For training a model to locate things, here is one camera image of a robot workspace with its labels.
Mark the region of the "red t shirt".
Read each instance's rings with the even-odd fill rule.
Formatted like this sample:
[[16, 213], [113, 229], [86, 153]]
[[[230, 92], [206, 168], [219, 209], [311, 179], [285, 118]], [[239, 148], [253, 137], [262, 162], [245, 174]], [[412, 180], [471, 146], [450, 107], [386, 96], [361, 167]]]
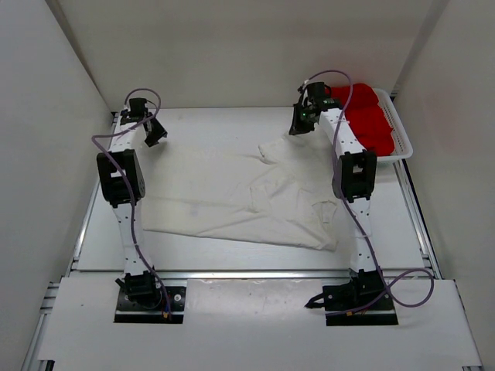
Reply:
[[344, 113], [357, 140], [377, 157], [389, 156], [394, 151], [392, 128], [379, 106], [373, 89], [365, 83], [353, 85], [353, 94]]

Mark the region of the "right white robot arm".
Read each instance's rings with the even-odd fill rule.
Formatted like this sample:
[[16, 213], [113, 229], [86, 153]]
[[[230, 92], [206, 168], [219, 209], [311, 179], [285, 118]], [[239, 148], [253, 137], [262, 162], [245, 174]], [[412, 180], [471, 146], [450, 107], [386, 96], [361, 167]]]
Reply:
[[333, 161], [333, 193], [352, 222], [354, 252], [350, 280], [323, 289], [307, 308], [324, 308], [326, 315], [351, 316], [374, 305], [383, 294], [384, 279], [372, 246], [370, 198], [374, 191], [377, 156], [357, 139], [346, 118], [346, 104], [330, 96], [323, 82], [305, 81], [298, 89], [290, 135], [306, 134], [319, 125], [329, 140]]

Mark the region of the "white t shirt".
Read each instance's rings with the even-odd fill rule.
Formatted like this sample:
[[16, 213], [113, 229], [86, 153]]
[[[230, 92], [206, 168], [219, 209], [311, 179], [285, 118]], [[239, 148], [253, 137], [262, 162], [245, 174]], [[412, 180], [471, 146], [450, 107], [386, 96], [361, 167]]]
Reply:
[[329, 141], [285, 135], [254, 154], [168, 142], [141, 148], [142, 225], [191, 237], [335, 250]]

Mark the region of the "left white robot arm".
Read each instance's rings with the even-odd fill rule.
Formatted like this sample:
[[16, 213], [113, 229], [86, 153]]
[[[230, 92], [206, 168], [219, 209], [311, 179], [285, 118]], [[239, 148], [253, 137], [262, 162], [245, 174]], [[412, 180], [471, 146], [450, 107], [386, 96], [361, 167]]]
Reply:
[[92, 142], [100, 149], [97, 170], [101, 192], [117, 219], [124, 251], [124, 273], [116, 282], [129, 301], [148, 311], [160, 310], [167, 318], [171, 312], [169, 296], [144, 244], [141, 206], [145, 180], [133, 146], [140, 134], [149, 147], [167, 136], [156, 119], [157, 112], [150, 110], [155, 106], [143, 97], [126, 97], [114, 133], [106, 136], [109, 149], [99, 143], [103, 135], [93, 136]]

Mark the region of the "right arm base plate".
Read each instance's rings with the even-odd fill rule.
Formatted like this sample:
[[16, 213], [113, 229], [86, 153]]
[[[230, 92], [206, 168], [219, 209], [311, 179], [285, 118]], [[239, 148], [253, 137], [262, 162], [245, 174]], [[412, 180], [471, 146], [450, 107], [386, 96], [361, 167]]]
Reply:
[[308, 309], [323, 309], [326, 326], [398, 325], [394, 302], [381, 289], [359, 291], [351, 283], [323, 286], [323, 291], [308, 300]]

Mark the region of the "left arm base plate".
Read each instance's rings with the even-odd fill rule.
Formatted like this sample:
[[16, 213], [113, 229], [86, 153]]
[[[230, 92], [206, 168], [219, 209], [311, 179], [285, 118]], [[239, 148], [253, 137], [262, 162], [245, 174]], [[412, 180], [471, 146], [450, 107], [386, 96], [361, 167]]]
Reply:
[[151, 301], [140, 304], [132, 301], [121, 288], [114, 311], [114, 323], [127, 324], [182, 324], [186, 305], [186, 286], [166, 286], [171, 304], [171, 313], [166, 299], [159, 296]]

